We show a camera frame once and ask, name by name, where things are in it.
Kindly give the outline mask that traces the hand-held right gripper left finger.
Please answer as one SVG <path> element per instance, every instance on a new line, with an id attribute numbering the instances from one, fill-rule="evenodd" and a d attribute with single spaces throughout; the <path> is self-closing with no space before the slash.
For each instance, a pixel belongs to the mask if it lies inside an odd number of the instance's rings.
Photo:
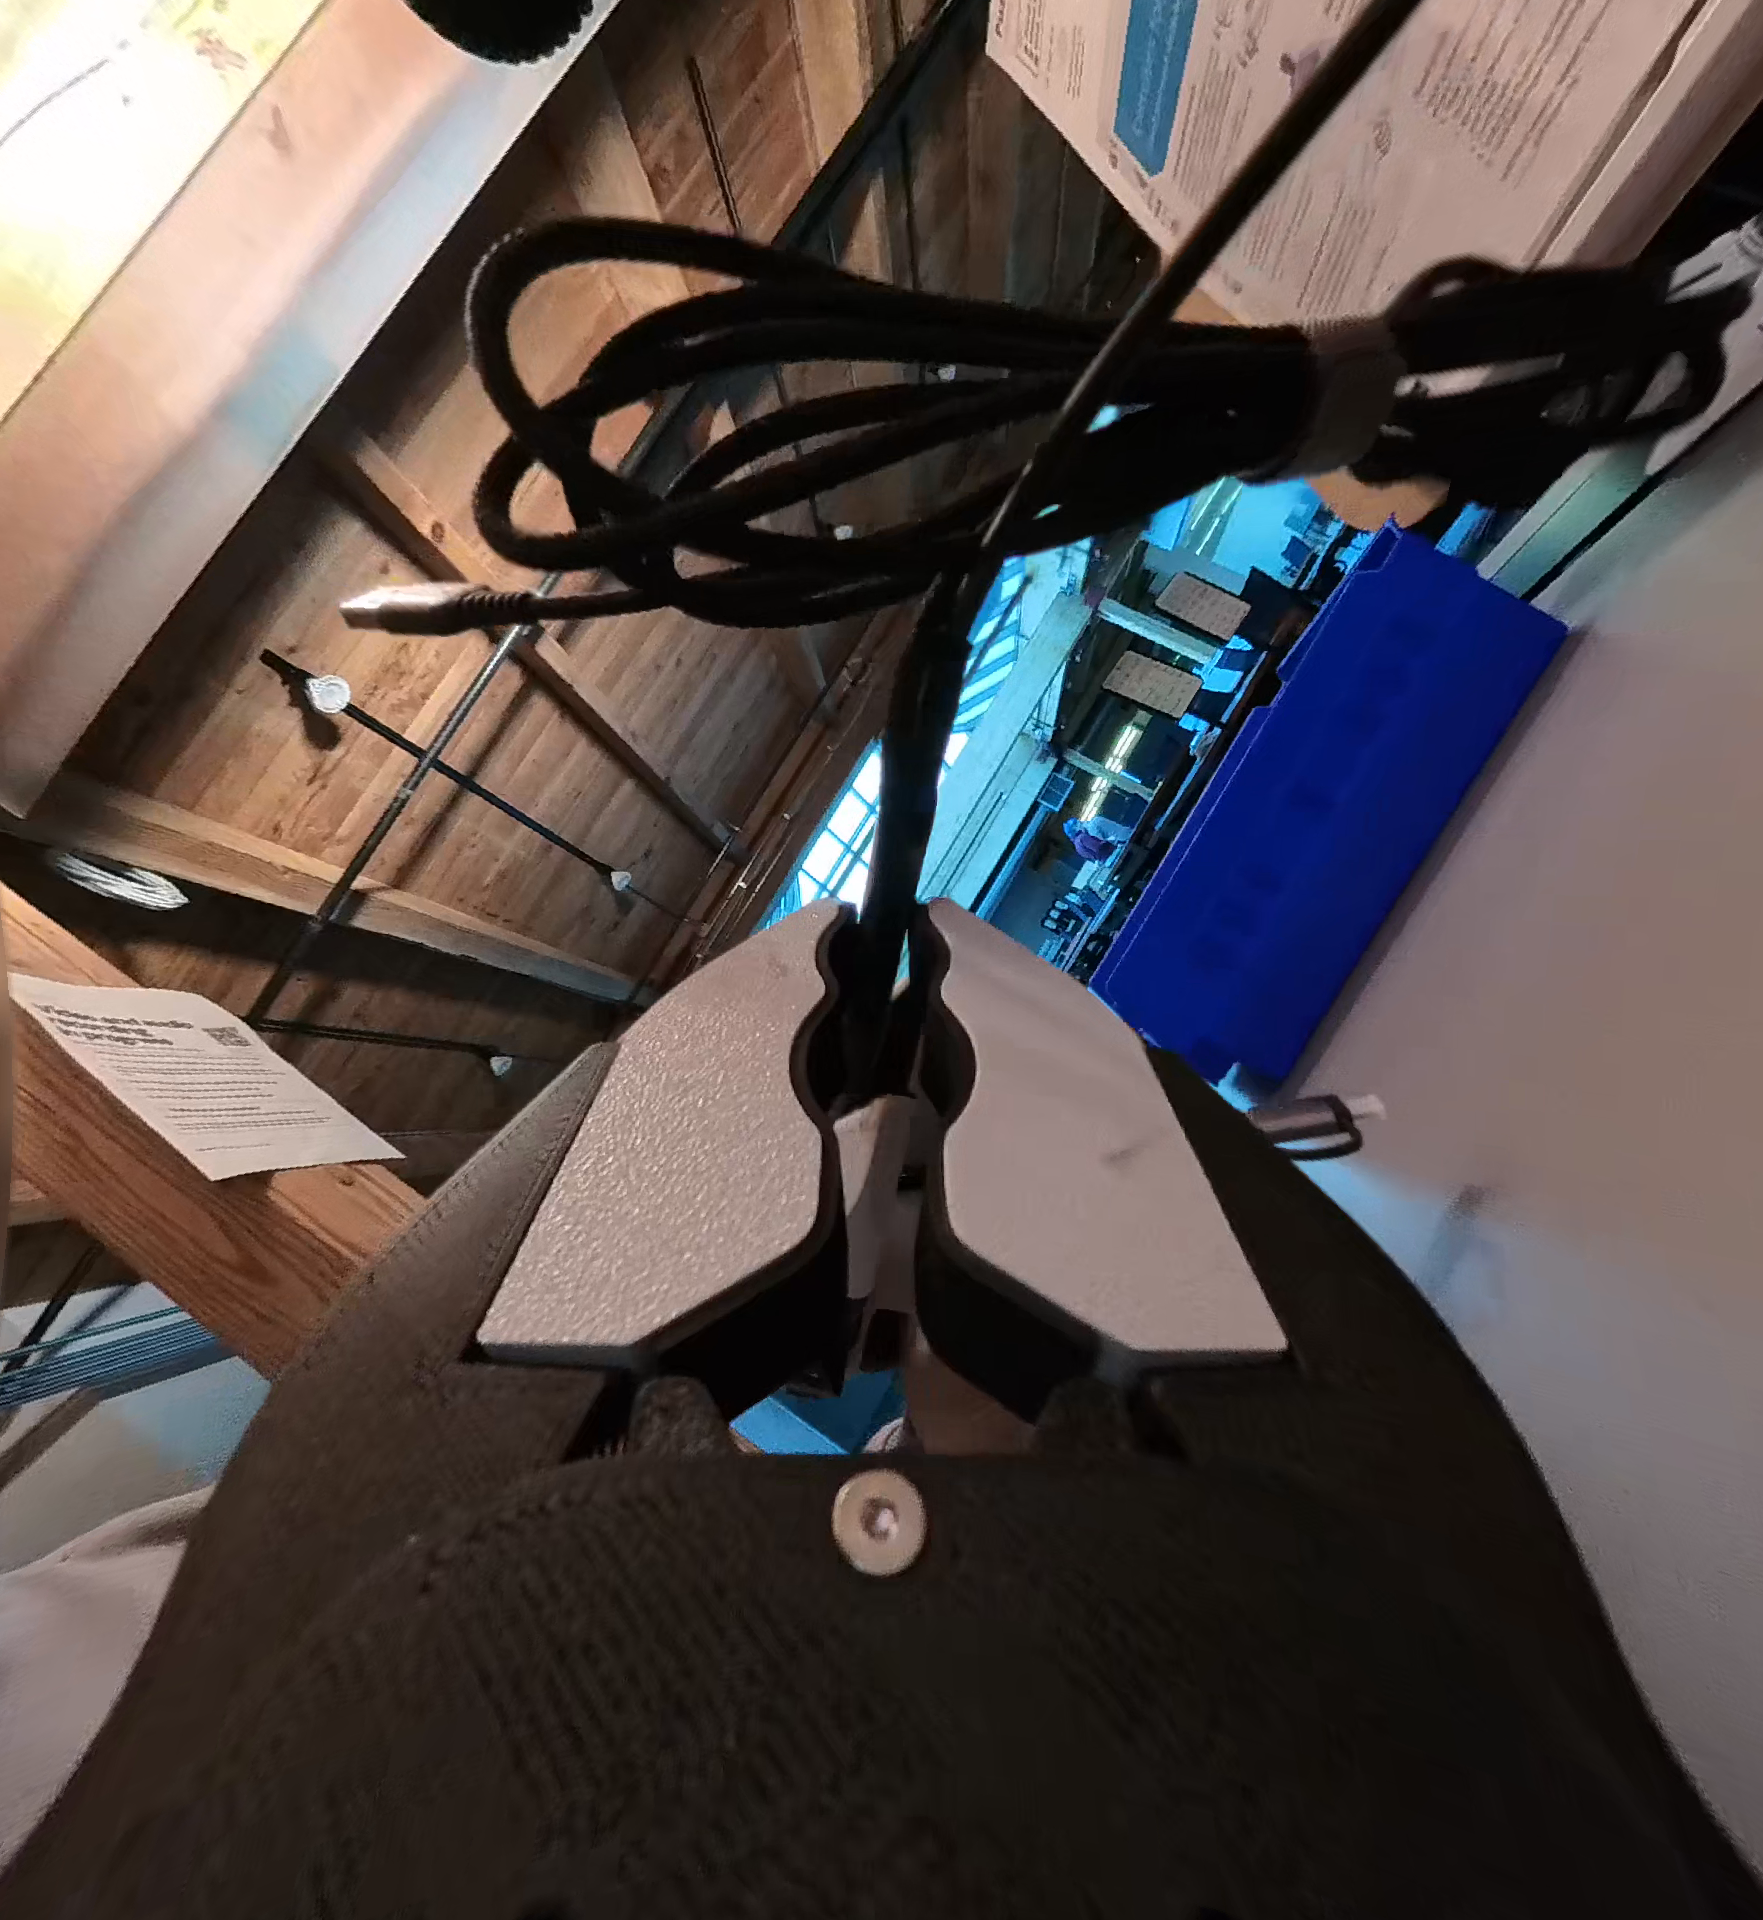
<path id="1" fill-rule="evenodd" d="M 841 903 L 805 907 L 628 1028 L 480 1322 L 482 1355 L 644 1370 L 829 1253 L 839 1153 L 805 1067 L 843 926 Z"/>

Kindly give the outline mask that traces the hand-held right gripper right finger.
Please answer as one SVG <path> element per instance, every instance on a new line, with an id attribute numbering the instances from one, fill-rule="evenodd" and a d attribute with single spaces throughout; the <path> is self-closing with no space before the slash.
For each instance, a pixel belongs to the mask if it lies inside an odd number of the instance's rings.
<path id="1" fill-rule="evenodd" d="M 1127 1025 L 1011 937 L 925 907 L 923 1090 L 941 1120 L 919 1322 L 963 1376 L 1267 1364 L 1285 1335 Z"/>

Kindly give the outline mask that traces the grey USB hub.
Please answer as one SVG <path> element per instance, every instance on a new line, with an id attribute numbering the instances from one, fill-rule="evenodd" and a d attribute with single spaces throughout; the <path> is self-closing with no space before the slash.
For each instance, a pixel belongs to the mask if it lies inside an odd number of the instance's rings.
<path id="1" fill-rule="evenodd" d="M 1373 1094 L 1331 1092 L 1253 1106 L 1245 1118 L 1277 1153 L 1295 1162 L 1331 1162 L 1363 1151 L 1371 1125 L 1385 1118 Z"/>

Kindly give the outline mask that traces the grey desk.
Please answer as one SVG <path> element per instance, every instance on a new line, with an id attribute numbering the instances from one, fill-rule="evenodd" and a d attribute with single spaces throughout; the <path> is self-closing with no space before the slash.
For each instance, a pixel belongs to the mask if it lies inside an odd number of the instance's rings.
<path id="1" fill-rule="evenodd" d="M 1541 593 L 1567 643 L 1285 1092 L 1763 1879 L 1763 390 Z"/>

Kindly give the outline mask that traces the blue plastic bin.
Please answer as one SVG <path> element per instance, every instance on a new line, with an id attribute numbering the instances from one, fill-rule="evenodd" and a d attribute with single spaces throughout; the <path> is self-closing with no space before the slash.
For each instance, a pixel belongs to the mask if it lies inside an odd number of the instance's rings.
<path id="1" fill-rule="evenodd" d="M 1383 528 L 1291 649 L 1091 976 L 1207 1082 L 1287 1081 L 1567 626 Z"/>

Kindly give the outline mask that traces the white paper notice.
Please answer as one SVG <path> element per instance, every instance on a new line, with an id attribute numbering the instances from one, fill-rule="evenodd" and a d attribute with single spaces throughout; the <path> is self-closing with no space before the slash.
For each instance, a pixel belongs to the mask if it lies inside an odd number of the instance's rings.
<path id="1" fill-rule="evenodd" d="M 406 1156 L 210 999 L 26 972 L 10 975 L 10 994 L 84 1077 L 210 1183 Z"/>

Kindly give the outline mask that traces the silver air duct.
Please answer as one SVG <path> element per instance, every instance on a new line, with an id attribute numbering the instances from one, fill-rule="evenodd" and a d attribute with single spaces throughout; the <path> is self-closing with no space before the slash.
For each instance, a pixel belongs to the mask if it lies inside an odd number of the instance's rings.
<path id="1" fill-rule="evenodd" d="M 174 914 L 192 905 L 174 879 L 102 855 L 54 847 L 44 865 L 64 885 L 144 914 Z"/>

